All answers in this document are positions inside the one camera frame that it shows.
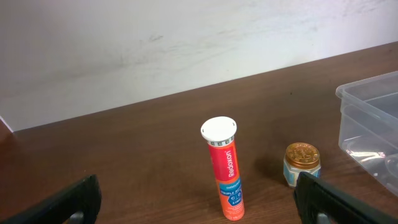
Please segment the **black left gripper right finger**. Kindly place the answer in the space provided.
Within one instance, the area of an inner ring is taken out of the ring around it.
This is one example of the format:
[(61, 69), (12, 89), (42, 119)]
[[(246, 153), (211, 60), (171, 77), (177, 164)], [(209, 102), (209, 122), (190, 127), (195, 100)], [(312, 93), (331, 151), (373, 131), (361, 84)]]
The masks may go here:
[(396, 218), (307, 172), (298, 176), (294, 200), (302, 223), (397, 223)]

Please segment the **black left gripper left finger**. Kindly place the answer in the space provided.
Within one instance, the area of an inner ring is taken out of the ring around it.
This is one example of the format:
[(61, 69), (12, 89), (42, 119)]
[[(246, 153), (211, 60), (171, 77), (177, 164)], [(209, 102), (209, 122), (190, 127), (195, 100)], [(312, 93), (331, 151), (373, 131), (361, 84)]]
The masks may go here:
[(89, 175), (1, 224), (93, 224), (101, 208), (101, 189), (95, 174)]

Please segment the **small jar gold lid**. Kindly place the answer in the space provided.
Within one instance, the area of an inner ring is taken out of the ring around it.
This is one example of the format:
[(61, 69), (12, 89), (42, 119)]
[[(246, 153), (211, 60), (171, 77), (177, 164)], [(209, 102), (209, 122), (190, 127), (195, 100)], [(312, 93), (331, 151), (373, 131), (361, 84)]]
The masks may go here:
[(287, 146), (284, 157), (284, 177), (290, 187), (296, 187), (299, 174), (308, 172), (320, 176), (320, 153), (316, 147), (304, 142)]

